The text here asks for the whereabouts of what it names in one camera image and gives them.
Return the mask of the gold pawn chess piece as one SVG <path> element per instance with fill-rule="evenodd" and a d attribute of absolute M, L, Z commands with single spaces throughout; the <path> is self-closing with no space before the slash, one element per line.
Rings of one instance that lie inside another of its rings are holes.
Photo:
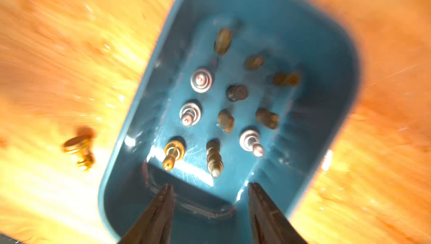
<path fill-rule="evenodd" d="M 164 148 L 165 159 L 162 162 L 163 169 L 171 171 L 175 167 L 176 161 L 183 159 L 185 155 L 185 145 L 179 140 L 168 142 Z"/>

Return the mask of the silver chess piece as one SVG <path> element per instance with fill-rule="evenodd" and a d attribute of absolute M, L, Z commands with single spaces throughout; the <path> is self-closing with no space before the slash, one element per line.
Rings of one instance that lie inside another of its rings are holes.
<path fill-rule="evenodd" d="M 260 142 L 260 135 L 256 130 L 249 129 L 240 135 L 240 146 L 243 150 L 251 152 L 256 157 L 264 155 L 264 147 Z"/>

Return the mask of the chess piece inside box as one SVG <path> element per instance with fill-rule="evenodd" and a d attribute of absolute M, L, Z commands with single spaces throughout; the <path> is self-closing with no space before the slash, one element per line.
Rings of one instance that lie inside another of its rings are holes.
<path fill-rule="evenodd" d="M 221 28 L 214 42 L 214 52 L 223 55 L 229 50 L 232 41 L 232 32 L 228 28 Z"/>

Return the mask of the dark bronze chess piece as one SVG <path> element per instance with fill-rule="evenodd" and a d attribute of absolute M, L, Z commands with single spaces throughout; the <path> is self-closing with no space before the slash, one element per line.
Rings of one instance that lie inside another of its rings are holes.
<path fill-rule="evenodd" d="M 207 143 L 207 170 L 213 178 L 219 178 L 220 174 L 224 170 L 224 164 L 220 155 L 220 142 L 217 139 L 213 139 Z"/>
<path fill-rule="evenodd" d="M 300 75 L 297 73 L 277 73 L 272 80 L 276 87 L 295 87 L 300 82 Z"/>
<path fill-rule="evenodd" d="M 257 70 L 261 66 L 263 66 L 264 62 L 265 62 L 265 58 L 263 56 L 260 56 L 260 55 L 251 56 L 246 59 L 245 68 L 250 71 Z"/>
<path fill-rule="evenodd" d="M 235 119 L 226 109 L 224 109 L 218 115 L 218 124 L 224 132 L 232 133 Z"/>

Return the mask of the black chess piece in box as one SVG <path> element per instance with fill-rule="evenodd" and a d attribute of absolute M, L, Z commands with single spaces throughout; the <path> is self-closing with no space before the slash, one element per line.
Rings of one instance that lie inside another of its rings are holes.
<path fill-rule="evenodd" d="M 248 98 L 248 89 L 244 85 L 230 85 L 226 90 L 228 100 L 237 102 Z"/>

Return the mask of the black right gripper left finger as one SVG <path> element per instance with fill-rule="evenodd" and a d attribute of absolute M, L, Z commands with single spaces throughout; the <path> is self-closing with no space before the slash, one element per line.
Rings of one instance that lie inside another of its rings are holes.
<path fill-rule="evenodd" d="M 172 185 L 165 185 L 150 206 L 128 230 L 121 244 L 169 244 L 175 210 Z"/>

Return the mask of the teal plastic storage box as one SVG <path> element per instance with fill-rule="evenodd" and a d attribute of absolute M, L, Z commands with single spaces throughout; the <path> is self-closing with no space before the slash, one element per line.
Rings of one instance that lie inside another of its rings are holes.
<path fill-rule="evenodd" d="M 221 28 L 232 32 L 226 54 L 214 52 Z M 247 58 L 265 58 L 247 70 Z M 205 93 L 190 83 L 200 68 L 213 83 Z M 277 73 L 297 73 L 295 87 L 276 87 Z M 159 189 L 172 184 L 173 244 L 250 244 L 248 185 L 259 183 L 290 216 L 339 132 L 356 96 L 359 58 L 346 31 L 306 0 L 176 0 L 152 53 L 99 188 L 102 222 L 115 241 L 134 225 Z M 248 98 L 228 100 L 230 85 Z M 180 109 L 202 110 L 185 127 Z M 226 109 L 232 133 L 218 124 Z M 240 146 L 243 131 L 260 135 L 264 155 Z M 207 170 L 207 143 L 220 142 L 224 170 Z M 185 155 L 166 171 L 172 140 Z"/>

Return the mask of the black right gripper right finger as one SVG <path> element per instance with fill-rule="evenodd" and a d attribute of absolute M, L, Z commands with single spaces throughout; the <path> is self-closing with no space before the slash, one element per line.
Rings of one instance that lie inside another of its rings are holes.
<path fill-rule="evenodd" d="M 260 184 L 248 185 L 249 217 L 254 244 L 305 244 Z"/>

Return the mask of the silver pawn in box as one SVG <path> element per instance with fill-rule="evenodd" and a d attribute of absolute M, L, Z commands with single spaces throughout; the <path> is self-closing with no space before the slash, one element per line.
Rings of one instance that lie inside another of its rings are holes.
<path fill-rule="evenodd" d="M 202 116 L 200 106 L 194 102 L 184 104 L 180 109 L 180 121 L 185 127 L 196 125 Z"/>
<path fill-rule="evenodd" d="M 192 89 L 197 93 L 205 93 L 210 90 L 213 78 L 209 70 L 205 68 L 197 69 L 190 78 Z"/>

